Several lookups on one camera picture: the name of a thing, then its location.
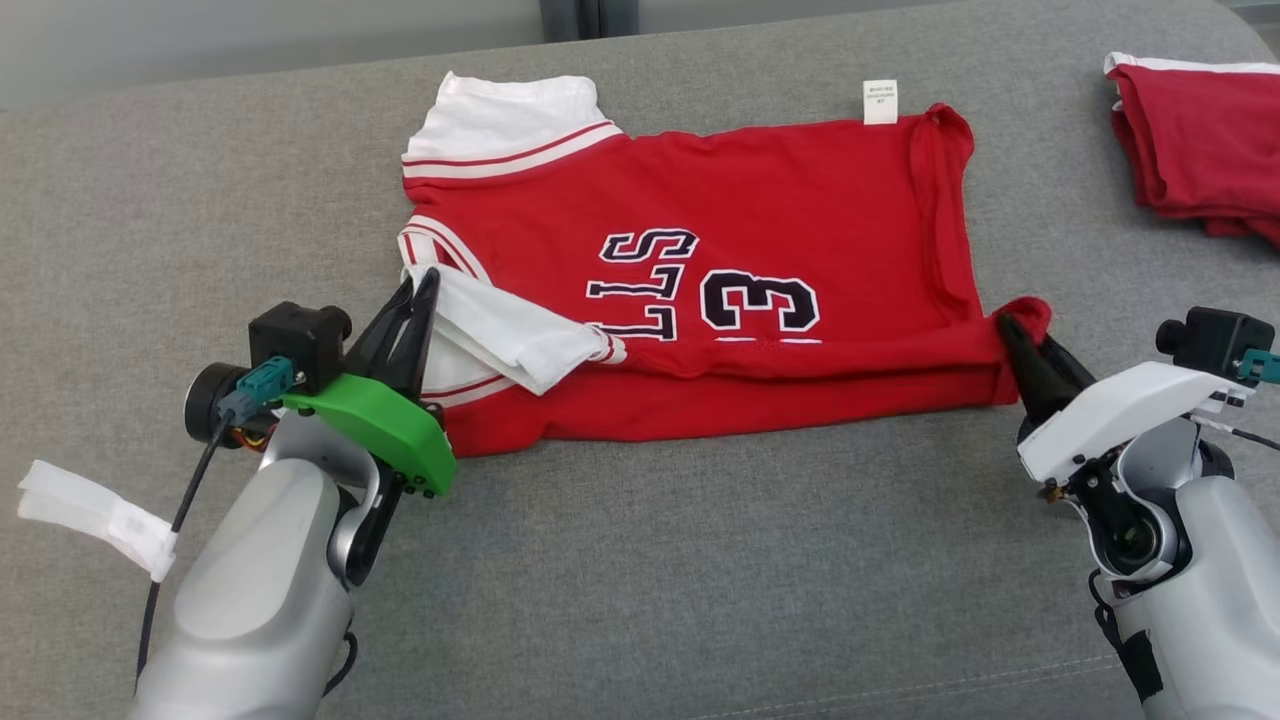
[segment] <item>basketball jersey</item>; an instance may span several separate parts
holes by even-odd
[[[424,398],[460,456],[1007,404],[946,105],[631,138],[588,78],[444,79],[403,158],[443,274]],[[1005,307],[1033,334],[1048,307]]]

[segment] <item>clothing tag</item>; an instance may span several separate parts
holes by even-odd
[[[18,501],[19,518],[105,539],[157,583],[173,566],[178,536],[170,524],[93,480],[36,460],[18,488],[26,491]]]
[[[891,126],[897,122],[897,81],[868,79],[863,82],[863,123]]]

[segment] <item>black tape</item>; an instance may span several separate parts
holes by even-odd
[[[1148,697],[1165,689],[1147,630],[1134,633],[1116,648],[1116,652],[1124,664],[1124,671],[1129,674],[1133,689],[1138,691],[1138,702],[1146,702]]]

